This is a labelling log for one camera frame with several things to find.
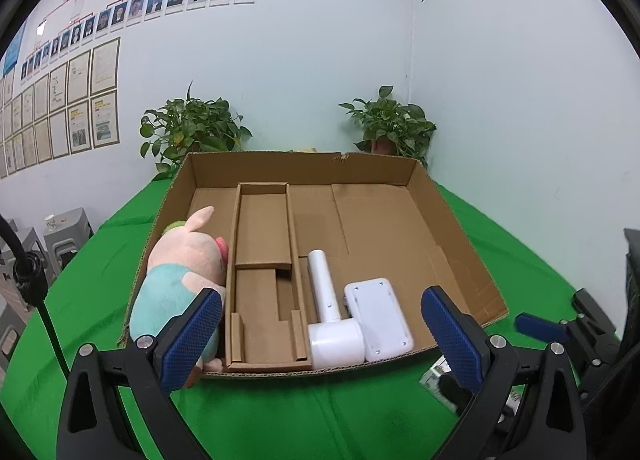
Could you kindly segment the pink plush pig toy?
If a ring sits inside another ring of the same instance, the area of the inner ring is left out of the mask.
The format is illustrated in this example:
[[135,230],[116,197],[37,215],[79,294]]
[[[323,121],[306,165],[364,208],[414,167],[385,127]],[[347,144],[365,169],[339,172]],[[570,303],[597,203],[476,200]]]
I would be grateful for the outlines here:
[[130,310],[130,338],[157,338],[166,324],[183,315],[201,292],[216,293],[205,304],[211,312],[198,315],[165,355],[160,385],[167,393],[190,388],[204,371],[222,370],[216,354],[218,326],[226,300],[229,248],[224,238],[204,232],[214,212],[213,206],[206,206],[164,230],[151,250]]

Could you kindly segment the grey plastic stool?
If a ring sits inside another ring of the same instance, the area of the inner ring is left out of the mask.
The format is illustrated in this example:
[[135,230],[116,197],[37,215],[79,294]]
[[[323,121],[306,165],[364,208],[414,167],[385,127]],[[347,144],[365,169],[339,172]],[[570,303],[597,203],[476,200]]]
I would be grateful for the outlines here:
[[53,270],[59,275],[93,236],[93,229],[83,208],[48,215],[44,222],[44,242]]

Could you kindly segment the right potted green plant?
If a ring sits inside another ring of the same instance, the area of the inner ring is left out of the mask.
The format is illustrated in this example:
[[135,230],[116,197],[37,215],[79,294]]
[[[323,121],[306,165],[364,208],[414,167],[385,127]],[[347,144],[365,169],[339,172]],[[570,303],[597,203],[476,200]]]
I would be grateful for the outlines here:
[[362,131],[355,147],[367,154],[414,159],[427,168],[427,153],[436,124],[427,119],[422,107],[398,102],[393,91],[393,85],[382,85],[375,99],[354,98],[340,103]]

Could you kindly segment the left potted green plant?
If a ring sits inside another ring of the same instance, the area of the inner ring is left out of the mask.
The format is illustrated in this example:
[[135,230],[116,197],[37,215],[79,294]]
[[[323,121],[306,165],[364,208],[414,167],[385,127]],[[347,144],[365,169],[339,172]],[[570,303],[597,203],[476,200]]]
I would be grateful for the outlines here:
[[189,154],[241,151],[253,133],[222,97],[204,100],[191,95],[167,99],[156,109],[146,109],[140,120],[140,156],[156,159],[156,177],[174,176]]

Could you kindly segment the white hair dryer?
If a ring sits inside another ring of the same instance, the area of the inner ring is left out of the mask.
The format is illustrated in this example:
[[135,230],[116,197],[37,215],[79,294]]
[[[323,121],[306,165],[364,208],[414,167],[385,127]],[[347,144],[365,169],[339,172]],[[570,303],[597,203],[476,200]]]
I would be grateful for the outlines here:
[[307,265],[318,321],[309,330],[312,368],[342,368],[364,363],[364,339],[355,319],[341,316],[326,254],[312,250]]

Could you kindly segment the large cardboard tray box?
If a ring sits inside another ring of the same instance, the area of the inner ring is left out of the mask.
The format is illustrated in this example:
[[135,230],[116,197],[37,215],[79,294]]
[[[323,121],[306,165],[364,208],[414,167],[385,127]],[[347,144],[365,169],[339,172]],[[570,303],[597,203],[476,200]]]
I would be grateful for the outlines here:
[[[420,163],[377,154],[326,152],[209,152],[183,161],[160,204],[148,245],[163,231],[206,206],[215,208],[204,232],[230,243],[236,188],[240,183],[290,186],[308,328],[318,319],[307,256],[328,257],[336,290],[386,278],[412,334],[415,353],[434,347],[420,302],[431,286],[443,288],[459,310],[492,324],[508,309],[435,183]],[[229,379],[311,376],[314,370],[231,373],[224,358],[224,318],[218,354]]]

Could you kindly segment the narrow cardboard insert tray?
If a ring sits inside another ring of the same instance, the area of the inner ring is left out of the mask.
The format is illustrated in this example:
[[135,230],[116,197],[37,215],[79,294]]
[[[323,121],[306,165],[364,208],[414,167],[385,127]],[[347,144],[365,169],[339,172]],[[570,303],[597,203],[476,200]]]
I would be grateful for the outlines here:
[[224,315],[231,373],[308,371],[308,317],[290,186],[236,188]]

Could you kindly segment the potted green plant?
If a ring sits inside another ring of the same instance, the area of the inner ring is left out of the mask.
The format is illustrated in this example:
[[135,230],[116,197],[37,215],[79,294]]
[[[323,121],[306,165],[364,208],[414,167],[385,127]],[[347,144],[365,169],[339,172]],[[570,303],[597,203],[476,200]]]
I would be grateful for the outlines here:
[[367,154],[414,159],[427,168],[427,153],[436,124],[427,119],[422,107],[398,102],[393,91],[393,85],[382,85],[375,99],[354,98],[340,103],[362,131],[355,147]]
[[191,95],[167,99],[156,109],[146,109],[140,120],[140,156],[156,159],[156,177],[174,176],[189,154],[241,151],[253,133],[222,97],[204,100]]

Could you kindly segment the staff photo row on wall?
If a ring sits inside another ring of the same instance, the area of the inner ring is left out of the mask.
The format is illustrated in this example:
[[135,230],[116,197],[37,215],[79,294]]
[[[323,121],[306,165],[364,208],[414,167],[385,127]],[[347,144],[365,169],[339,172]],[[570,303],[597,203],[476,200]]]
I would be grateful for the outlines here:
[[26,81],[46,64],[70,50],[76,50],[118,30],[186,10],[232,3],[250,4],[255,0],[118,0],[97,12],[87,12],[70,20],[64,28],[52,33],[25,56],[20,64],[20,79]]

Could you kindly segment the green white medicine box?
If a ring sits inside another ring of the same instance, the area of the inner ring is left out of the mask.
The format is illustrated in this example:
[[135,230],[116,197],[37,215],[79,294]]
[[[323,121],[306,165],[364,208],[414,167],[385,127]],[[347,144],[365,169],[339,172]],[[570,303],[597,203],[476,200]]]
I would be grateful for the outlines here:
[[421,376],[420,384],[458,417],[462,416],[472,399],[472,393],[459,385],[444,356],[440,356]]

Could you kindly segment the white rectangular device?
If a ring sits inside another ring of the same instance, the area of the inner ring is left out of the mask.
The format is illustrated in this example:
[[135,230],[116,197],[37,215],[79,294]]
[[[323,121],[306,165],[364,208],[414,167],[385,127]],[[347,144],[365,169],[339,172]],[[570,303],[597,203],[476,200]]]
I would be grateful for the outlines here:
[[360,327],[366,362],[382,362],[413,350],[414,341],[392,284],[375,278],[346,284],[350,316]]

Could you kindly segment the framed certificates on wall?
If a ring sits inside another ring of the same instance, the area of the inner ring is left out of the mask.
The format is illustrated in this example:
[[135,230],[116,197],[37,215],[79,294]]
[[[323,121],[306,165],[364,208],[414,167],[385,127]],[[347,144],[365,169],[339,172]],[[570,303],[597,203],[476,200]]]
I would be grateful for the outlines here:
[[1,82],[1,176],[120,142],[120,39],[46,72],[21,92]]

